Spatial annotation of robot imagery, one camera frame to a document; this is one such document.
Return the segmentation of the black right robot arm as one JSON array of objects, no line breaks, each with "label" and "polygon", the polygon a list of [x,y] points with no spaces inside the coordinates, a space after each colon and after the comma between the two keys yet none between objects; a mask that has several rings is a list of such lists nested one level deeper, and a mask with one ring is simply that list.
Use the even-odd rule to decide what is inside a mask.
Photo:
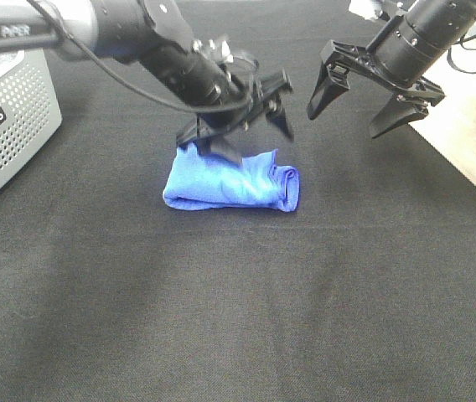
[{"label": "black right robot arm", "polygon": [[427,108],[444,99],[442,88],[424,74],[476,23],[476,1],[416,1],[409,10],[385,2],[383,7],[386,24],[366,46],[330,40],[322,49],[309,119],[349,90],[349,72],[392,94],[370,123],[372,137],[426,118]]}]

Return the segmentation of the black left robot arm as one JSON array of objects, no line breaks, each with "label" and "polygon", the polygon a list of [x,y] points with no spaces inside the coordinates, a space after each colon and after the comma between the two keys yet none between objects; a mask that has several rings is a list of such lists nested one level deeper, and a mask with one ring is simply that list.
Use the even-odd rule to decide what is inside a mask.
[{"label": "black left robot arm", "polygon": [[226,37],[198,40],[173,1],[0,1],[0,53],[53,49],[66,60],[138,62],[195,114],[176,136],[180,148],[241,164],[226,136],[264,116],[292,138],[281,95],[284,71],[257,75],[256,59]]}]

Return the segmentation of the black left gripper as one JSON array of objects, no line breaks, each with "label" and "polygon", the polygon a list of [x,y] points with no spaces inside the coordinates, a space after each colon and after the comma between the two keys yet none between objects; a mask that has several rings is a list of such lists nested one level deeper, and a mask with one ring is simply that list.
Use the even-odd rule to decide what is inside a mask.
[{"label": "black left gripper", "polygon": [[294,141],[294,133],[282,105],[281,95],[292,92],[292,84],[285,70],[280,70],[245,86],[243,106],[229,110],[217,109],[201,113],[176,136],[177,145],[194,142],[202,157],[221,157],[236,165],[242,165],[242,156],[225,137],[238,129],[250,126],[258,117],[264,116],[288,141]]}]

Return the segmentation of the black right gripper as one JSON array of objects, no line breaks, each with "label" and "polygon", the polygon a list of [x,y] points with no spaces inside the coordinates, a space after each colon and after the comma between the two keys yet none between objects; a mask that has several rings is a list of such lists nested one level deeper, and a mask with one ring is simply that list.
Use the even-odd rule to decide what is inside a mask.
[{"label": "black right gripper", "polygon": [[331,102],[349,90],[349,72],[372,80],[395,94],[372,119],[369,125],[372,138],[412,121],[424,119],[428,116],[428,110],[427,103],[422,102],[436,106],[445,98],[442,88],[423,76],[409,87],[403,86],[389,76],[377,58],[365,47],[330,40],[320,56],[322,64],[317,83],[306,108],[310,120],[315,120]]}]

